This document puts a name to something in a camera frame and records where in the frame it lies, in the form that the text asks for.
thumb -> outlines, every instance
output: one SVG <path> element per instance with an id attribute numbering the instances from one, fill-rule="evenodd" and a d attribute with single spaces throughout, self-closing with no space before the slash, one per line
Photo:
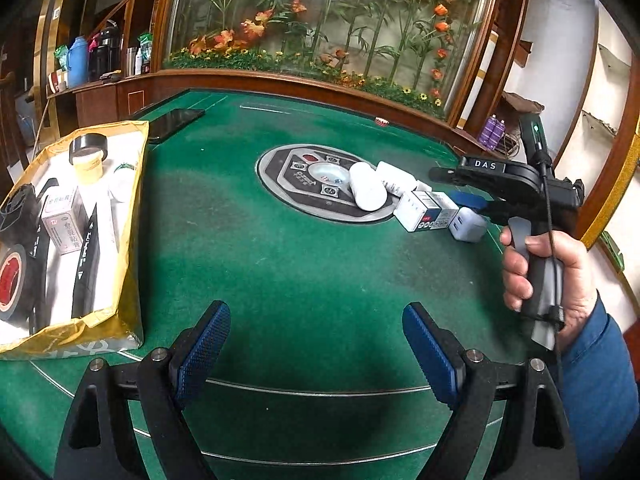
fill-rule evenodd
<path id="1" fill-rule="evenodd" d="M 549 233 L 538 236 L 527 236 L 524 240 L 527 250 L 531 254 L 548 258 L 551 256 Z M 563 231 L 554 231 L 554 245 L 556 257 L 567 267 L 581 269 L 585 266 L 587 249 L 580 240 L 572 238 Z"/>

gripper handle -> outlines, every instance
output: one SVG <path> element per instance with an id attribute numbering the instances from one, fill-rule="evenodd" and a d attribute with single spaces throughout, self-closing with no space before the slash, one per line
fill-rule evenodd
<path id="1" fill-rule="evenodd" d="M 527 219 L 514 217 L 509 219 L 511 229 L 511 239 L 514 248 L 529 262 L 527 279 L 533 287 L 533 295 L 522 302 L 520 313 L 523 317 L 523 331 L 536 343 L 553 350 L 556 343 L 556 333 L 554 326 L 546 321 L 535 319 L 545 316 L 549 312 L 552 304 L 556 303 L 554 298 L 554 261 L 552 258 L 541 258 L 535 254 L 530 254 L 524 243 L 524 238 L 530 234 L 544 234 L 548 232 L 545 224 L 540 223 L 533 232 L 531 222 Z M 556 276 L 558 277 L 558 301 L 562 301 L 562 273 L 564 265 L 556 259 Z"/>

green table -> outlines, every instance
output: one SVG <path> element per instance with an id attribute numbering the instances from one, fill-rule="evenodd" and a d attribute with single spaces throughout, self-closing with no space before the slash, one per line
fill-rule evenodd
<path id="1" fill-rule="evenodd" d="M 148 148 L 139 256 L 145 343 L 108 361 L 169 345 L 212 300 L 224 300 L 230 336 L 185 412 L 221 480 L 415 479 L 450 412 L 404 339 L 402 309 L 421 301 L 465 347 L 521 361 L 517 320 L 502 305 L 497 231 L 465 244 L 447 229 L 407 233 L 394 218 L 315 218 L 269 193 L 255 165 L 276 146 L 309 142 L 385 160 L 429 183 L 431 166 L 454 166 L 456 157 L 372 118 L 260 94 L 188 91 L 142 118 L 176 107 L 206 114 Z M 88 361 L 0 363 L 0 419 L 47 473 Z M 494 407 L 470 478 L 484 473 L 501 410 Z M 132 412 L 150 476 L 161 479 L 140 406 Z"/>

hand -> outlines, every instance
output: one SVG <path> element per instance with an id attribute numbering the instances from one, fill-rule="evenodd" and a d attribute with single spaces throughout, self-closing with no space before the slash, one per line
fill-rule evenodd
<path id="1" fill-rule="evenodd" d="M 500 243 L 506 246 L 502 255 L 502 280 L 504 282 L 504 303 L 511 310 L 520 311 L 522 300 L 528 300 L 533 287 L 526 279 L 528 263 L 524 256 L 510 246 L 511 230 L 508 227 L 500 233 Z M 527 236 L 525 245 L 531 254 L 543 258 L 551 256 L 549 234 Z M 558 345 L 563 351 L 582 331 L 589 319 L 598 297 L 587 249 L 584 244 L 571 238 L 567 233 L 554 231 L 556 258 L 564 263 L 562 280 L 562 307 L 564 308 L 564 329 L 558 333 Z"/>

blue gripper pad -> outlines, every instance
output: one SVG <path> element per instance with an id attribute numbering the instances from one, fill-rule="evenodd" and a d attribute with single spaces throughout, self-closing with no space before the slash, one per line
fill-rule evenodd
<path id="1" fill-rule="evenodd" d="M 209 376 L 231 327 L 231 312 L 223 301 L 214 301 L 195 327 L 183 331 L 175 341 L 169 362 L 174 400 L 184 409 Z"/>
<path id="2" fill-rule="evenodd" d="M 481 212 L 486 207 L 486 200 L 473 193 L 465 191 L 447 191 L 447 196 L 459 207 L 468 207 L 476 212 Z"/>
<path id="3" fill-rule="evenodd" d="M 404 308 L 402 330 L 436 399 L 455 408 L 465 379 L 462 345 L 451 332 L 439 328 L 417 302 Z"/>

